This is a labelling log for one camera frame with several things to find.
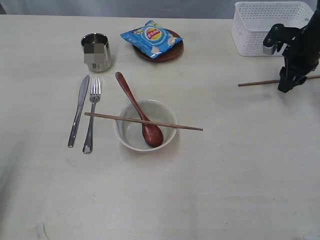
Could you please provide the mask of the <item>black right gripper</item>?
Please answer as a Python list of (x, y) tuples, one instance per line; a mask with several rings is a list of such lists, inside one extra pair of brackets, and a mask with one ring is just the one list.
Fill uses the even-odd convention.
[(280, 70), (277, 90), (287, 93), (296, 86), (305, 83), (307, 75), (314, 71), (320, 59), (320, 43), (302, 37), (296, 37), (283, 54), (284, 66)]

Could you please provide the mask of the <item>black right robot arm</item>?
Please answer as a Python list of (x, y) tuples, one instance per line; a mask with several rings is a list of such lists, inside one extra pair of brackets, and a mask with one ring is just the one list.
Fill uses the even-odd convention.
[(314, 71), (320, 60), (320, 6), (303, 28), (284, 27), (283, 43), (287, 44), (282, 55), (284, 66), (280, 70), (278, 90), (287, 93), (302, 85), (307, 75)]

